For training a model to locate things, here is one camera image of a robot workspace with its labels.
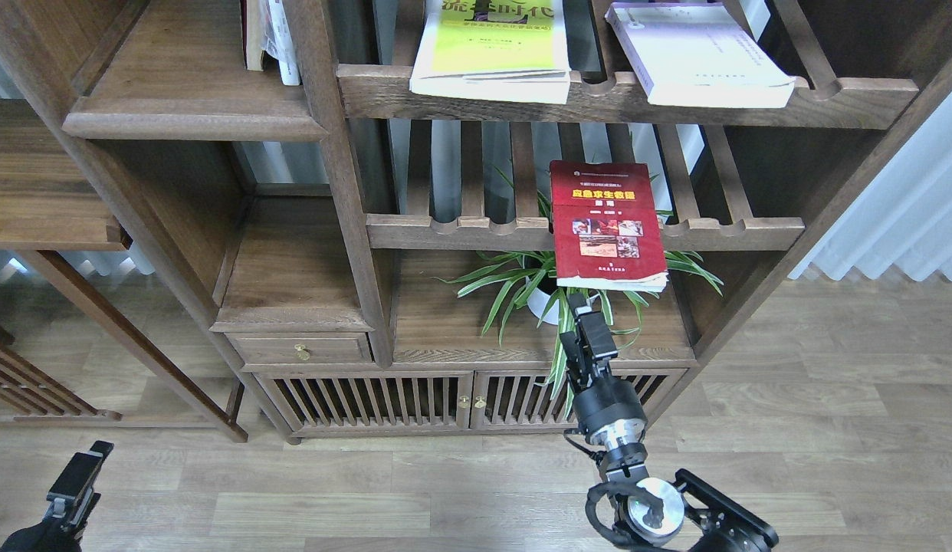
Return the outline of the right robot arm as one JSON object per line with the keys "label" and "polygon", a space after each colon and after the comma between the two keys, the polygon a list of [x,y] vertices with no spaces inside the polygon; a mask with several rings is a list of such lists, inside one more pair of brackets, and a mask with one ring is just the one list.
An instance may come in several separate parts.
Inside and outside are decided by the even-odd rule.
{"label": "right robot arm", "polygon": [[632,385],[612,374],[617,356],[608,324],[581,294],[568,304],[575,327],[561,334],[567,381],[583,451],[602,481],[589,489],[589,523],[619,549],[662,551],[693,521],[701,530],[694,551],[770,551],[780,539],[761,518],[686,469],[675,481],[652,478],[643,443],[647,416]]}

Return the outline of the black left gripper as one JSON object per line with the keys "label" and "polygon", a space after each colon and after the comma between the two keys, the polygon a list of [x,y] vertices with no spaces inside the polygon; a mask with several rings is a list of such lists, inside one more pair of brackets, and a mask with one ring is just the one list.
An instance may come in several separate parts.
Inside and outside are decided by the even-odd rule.
{"label": "black left gripper", "polygon": [[87,494],[113,448],[112,442],[95,441],[90,450],[74,454],[46,494],[50,505],[41,523],[14,531],[0,551],[80,551],[87,519],[100,499]]}

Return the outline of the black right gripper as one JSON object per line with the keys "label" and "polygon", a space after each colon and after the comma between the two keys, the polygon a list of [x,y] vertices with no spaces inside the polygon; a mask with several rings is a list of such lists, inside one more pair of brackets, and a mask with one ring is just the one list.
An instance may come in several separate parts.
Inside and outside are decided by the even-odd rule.
{"label": "black right gripper", "polygon": [[601,311],[587,304],[584,294],[568,294],[568,307],[574,330],[559,337],[579,430],[594,446],[640,444],[647,416],[633,385],[612,374],[610,360],[619,356],[619,349],[609,325]]}

